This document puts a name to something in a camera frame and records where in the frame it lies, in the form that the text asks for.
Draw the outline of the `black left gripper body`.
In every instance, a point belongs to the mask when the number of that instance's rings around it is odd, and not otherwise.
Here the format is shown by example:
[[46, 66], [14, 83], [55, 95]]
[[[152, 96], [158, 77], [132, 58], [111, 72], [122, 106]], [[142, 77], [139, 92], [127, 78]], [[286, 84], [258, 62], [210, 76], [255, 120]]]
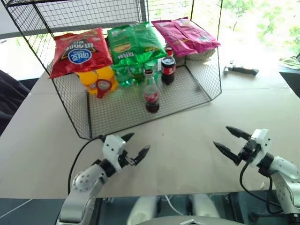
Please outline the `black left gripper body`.
[[134, 160], [128, 156], [128, 152], [124, 150], [118, 157], [118, 162], [120, 164], [121, 168], [124, 168], [127, 165], [134, 166], [135, 162]]

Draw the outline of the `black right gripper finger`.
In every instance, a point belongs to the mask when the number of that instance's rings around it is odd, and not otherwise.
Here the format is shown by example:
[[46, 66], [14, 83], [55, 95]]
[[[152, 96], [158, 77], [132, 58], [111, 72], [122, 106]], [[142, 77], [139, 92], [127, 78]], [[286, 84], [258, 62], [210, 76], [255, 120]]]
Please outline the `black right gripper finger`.
[[223, 144], [220, 144], [218, 142], [213, 142], [213, 144], [216, 146], [216, 148], [226, 157], [228, 157], [230, 160], [232, 160], [233, 162], [237, 162], [238, 160], [238, 156], [235, 155], [234, 153], [231, 152], [231, 150], [224, 146]]
[[238, 128], [232, 127], [232, 126], [226, 126], [226, 129], [235, 137], [242, 138], [244, 140], [249, 140], [251, 138], [251, 134], [240, 130]]

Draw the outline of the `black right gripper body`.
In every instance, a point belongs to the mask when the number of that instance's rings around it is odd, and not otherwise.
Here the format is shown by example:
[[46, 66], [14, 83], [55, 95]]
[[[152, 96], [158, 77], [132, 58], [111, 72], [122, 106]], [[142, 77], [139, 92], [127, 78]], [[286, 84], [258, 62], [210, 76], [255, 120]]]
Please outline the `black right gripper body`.
[[241, 161], [247, 162], [253, 156], [256, 156], [256, 148], [259, 148], [258, 145], [259, 144], [255, 140], [248, 140], [244, 147], [238, 153], [234, 163], [236, 165], [239, 165]]

